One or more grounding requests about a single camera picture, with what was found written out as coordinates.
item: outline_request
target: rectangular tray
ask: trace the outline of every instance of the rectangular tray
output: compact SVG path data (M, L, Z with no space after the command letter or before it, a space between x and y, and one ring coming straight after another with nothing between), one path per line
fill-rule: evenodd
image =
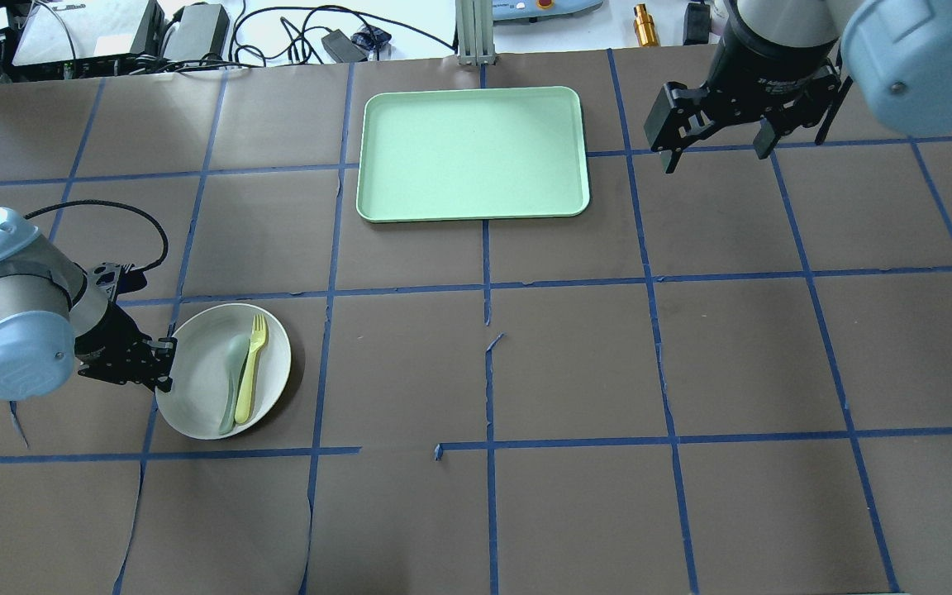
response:
M373 222L578 215L590 200L578 94L377 95L366 104L358 195Z

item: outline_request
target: fork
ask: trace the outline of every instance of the fork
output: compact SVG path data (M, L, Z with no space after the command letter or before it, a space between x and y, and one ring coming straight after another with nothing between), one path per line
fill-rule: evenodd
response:
M259 352L267 344L267 317L257 313L252 319L252 339L249 341L249 358L245 363L245 373L241 376L241 389L237 395L237 409L234 421L245 423L252 417L253 392L256 384L256 363Z

